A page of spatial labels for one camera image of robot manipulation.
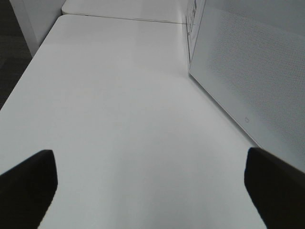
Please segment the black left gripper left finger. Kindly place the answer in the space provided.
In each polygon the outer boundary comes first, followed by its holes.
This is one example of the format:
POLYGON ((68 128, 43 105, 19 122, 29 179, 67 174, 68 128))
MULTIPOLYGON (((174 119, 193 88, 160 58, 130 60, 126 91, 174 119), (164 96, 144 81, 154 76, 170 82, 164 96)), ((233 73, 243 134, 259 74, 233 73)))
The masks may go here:
POLYGON ((42 150, 0 176, 0 227, 37 229, 58 187, 54 153, 42 150))

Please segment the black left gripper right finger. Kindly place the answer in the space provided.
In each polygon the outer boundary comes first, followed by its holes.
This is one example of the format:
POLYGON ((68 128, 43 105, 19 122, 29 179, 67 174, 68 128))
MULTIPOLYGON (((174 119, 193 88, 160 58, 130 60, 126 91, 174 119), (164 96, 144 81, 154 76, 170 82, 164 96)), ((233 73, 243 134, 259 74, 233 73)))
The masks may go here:
POLYGON ((262 148, 247 153, 244 185, 268 229, 305 227, 305 174, 262 148))

